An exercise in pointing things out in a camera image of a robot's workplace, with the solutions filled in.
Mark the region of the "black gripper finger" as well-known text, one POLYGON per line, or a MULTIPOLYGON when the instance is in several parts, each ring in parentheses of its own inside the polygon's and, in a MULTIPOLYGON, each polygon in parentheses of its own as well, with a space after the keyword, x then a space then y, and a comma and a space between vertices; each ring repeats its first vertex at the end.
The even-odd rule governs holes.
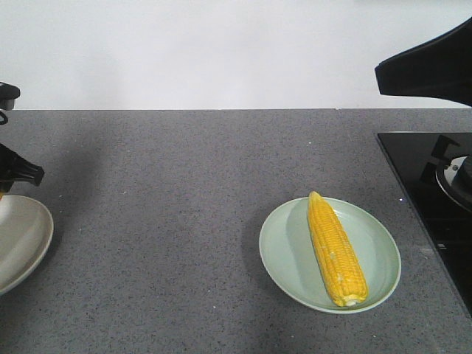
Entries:
POLYGON ((1 145, 1 191, 9 192, 15 182, 29 182, 36 187, 44 177, 44 169, 28 162, 5 145, 1 145))
POLYGON ((382 95, 471 106, 471 20, 380 62, 375 77, 382 95))

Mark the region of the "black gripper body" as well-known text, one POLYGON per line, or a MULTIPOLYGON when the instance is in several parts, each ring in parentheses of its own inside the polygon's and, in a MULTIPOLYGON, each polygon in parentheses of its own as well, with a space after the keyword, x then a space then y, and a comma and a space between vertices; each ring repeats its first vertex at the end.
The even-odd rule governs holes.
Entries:
POLYGON ((15 101, 20 97, 21 90, 9 83, 0 82, 0 106, 1 106, 1 125, 8 123, 5 111, 12 111, 15 101))

